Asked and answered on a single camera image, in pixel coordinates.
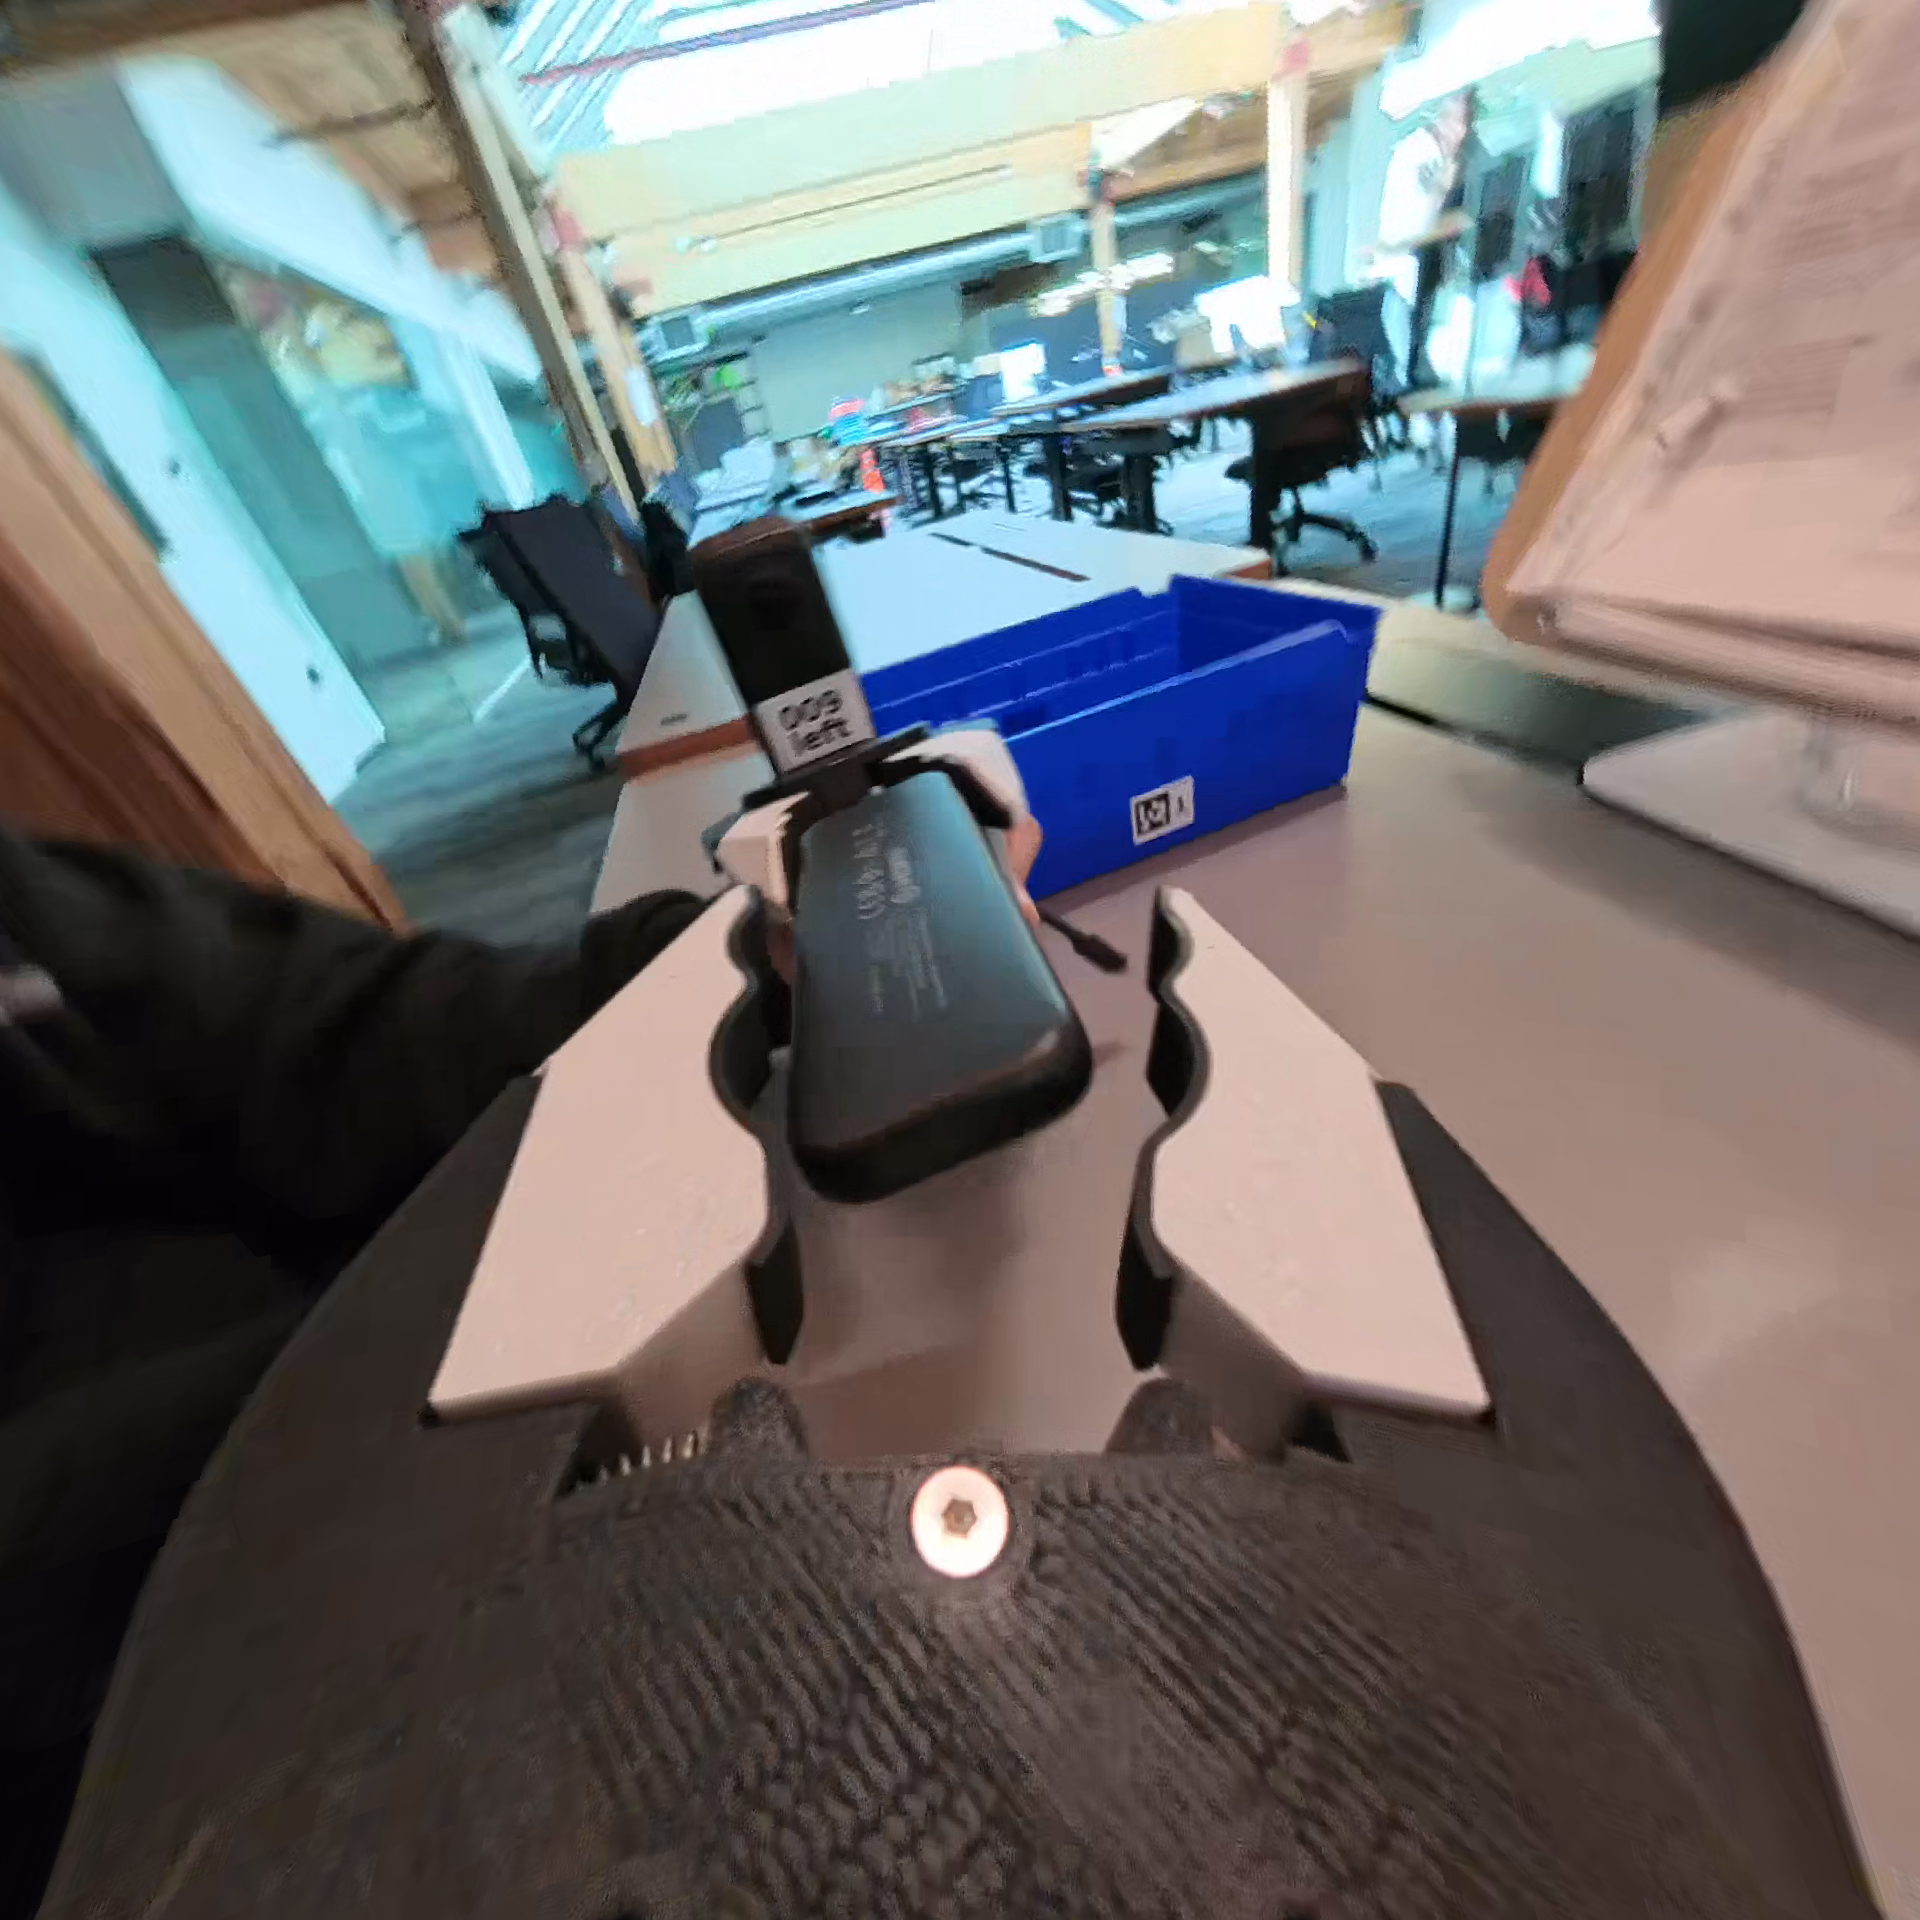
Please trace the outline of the blue plastic bin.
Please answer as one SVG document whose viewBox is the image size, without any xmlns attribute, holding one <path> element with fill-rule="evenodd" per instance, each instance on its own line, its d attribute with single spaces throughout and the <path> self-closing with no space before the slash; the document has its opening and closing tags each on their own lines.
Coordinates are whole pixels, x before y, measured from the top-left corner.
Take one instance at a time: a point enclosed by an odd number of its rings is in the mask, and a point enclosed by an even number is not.
<svg viewBox="0 0 1920 1920">
<path fill-rule="evenodd" d="M 863 672 L 876 724 L 991 721 L 1047 899 L 1348 778 L 1379 605 L 1175 573 Z"/>
</svg>

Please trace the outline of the tan board with instruction sheets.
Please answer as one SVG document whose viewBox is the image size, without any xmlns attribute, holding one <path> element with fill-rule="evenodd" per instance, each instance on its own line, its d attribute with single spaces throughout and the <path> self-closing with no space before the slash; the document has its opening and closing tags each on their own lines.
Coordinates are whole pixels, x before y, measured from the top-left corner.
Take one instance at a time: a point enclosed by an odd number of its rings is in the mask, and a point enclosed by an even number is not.
<svg viewBox="0 0 1920 1920">
<path fill-rule="evenodd" d="M 1508 639 L 1917 730 L 1917 3 L 1711 111 L 1499 534 Z"/>
</svg>

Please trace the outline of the black rounded usb hub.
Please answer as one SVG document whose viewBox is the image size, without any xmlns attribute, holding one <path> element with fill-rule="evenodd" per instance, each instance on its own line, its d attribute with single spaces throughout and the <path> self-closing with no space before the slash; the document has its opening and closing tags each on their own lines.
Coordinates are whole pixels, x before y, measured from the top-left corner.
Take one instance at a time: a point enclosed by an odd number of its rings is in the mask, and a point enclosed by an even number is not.
<svg viewBox="0 0 1920 1920">
<path fill-rule="evenodd" d="M 1051 1127 L 1089 1038 L 983 822 L 971 778 L 907 758 L 808 813 L 790 859 L 786 1136 L 863 1206 Z"/>
</svg>

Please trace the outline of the black office chair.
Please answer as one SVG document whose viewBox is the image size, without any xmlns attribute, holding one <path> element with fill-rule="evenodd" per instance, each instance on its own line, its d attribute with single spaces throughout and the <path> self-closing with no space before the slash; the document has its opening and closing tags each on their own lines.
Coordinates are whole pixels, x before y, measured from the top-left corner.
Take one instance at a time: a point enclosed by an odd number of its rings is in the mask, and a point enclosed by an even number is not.
<svg viewBox="0 0 1920 1920">
<path fill-rule="evenodd" d="M 1355 521 L 1311 512 L 1303 492 L 1333 473 L 1348 473 L 1372 458 L 1373 384 L 1355 363 L 1324 363 L 1311 388 L 1249 411 L 1249 449 L 1228 466 L 1247 486 L 1247 546 L 1260 548 L 1277 573 L 1285 573 L 1285 548 L 1320 530 L 1355 546 L 1366 566 L 1379 561 L 1379 542 Z"/>
<path fill-rule="evenodd" d="M 616 561 L 603 521 L 576 498 L 482 508 L 459 548 L 513 607 L 534 679 L 609 689 L 609 703 L 572 730 L 588 768 L 603 769 L 659 639 L 659 607 Z"/>
</svg>

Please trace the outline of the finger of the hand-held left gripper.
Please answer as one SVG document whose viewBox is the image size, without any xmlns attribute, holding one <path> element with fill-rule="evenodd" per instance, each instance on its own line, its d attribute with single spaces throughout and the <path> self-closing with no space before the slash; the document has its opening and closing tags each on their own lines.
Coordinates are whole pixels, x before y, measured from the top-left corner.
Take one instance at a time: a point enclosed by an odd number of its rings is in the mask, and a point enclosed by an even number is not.
<svg viewBox="0 0 1920 1920">
<path fill-rule="evenodd" d="M 734 886 L 753 889 L 770 916 L 790 920 L 798 899 L 798 840 L 805 798 L 744 806 L 712 850 L 712 863 Z"/>
<path fill-rule="evenodd" d="M 1017 765 L 1000 730 L 931 730 L 928 765 L 945 774 L 976 830 L 1013 836 L 1030 822 Z"/>
</svg>

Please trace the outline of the white stand base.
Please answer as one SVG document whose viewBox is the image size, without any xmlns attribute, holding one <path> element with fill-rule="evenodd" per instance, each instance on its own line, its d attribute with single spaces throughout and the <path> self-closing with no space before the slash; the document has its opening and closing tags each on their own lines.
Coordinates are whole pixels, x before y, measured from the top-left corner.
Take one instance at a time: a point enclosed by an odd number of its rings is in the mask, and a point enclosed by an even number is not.
<svg viewBox="0 0 1920 1920">
<path fill-rule="evenodd" d="M 1580 768 L 1603 806 L 1917 936 L 1917 733 L 1721 715 Z"/>
</svg>

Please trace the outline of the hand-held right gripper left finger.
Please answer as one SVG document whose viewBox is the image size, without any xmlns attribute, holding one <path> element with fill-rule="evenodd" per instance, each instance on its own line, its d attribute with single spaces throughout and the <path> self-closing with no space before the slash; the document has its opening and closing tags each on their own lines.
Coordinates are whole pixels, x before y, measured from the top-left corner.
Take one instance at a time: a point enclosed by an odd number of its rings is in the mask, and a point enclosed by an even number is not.
<svg viewBox="0 0 1920 1920">
<path fill-rule="evenodd" d="M 588 1408 L 620 1432 L 691 1432 L 766 1365 L 753 1273 L 783 1212 L 753 1090 L 749 889 L 714 896 L 539 1070 L 428 1405 L 441 1422 Z"/>
</svg>

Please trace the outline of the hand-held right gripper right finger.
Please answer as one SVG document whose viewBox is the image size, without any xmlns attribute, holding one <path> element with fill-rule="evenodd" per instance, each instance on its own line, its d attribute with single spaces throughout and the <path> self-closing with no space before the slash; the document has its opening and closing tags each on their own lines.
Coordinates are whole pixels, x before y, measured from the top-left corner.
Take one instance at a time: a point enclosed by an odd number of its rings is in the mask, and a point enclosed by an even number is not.
<svg viewBox="0 0 1920 1920">
<path fill-rule="evenodd" d="M 1145 1084 L 1116 1273 L 1130 1361 L 1219 1428 L 1479 1422 L 1492 1394 L 1372 1065 L 1186 889 L 1153 902 Z"/>
</svg>

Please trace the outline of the person's left forearm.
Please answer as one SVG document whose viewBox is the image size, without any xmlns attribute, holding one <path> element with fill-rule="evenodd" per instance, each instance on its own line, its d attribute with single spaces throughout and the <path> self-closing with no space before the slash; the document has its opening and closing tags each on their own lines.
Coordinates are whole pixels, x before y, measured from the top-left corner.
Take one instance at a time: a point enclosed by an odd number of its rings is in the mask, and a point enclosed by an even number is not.
<svg viewBox="0 0 1920 1920">
<path fill-rule="evenodd" d="M 314 1295 L 698 915 L 396 933 L 2 830 L 2 1749 L 86 1739 L 183 1494 Z"/>
</svg>

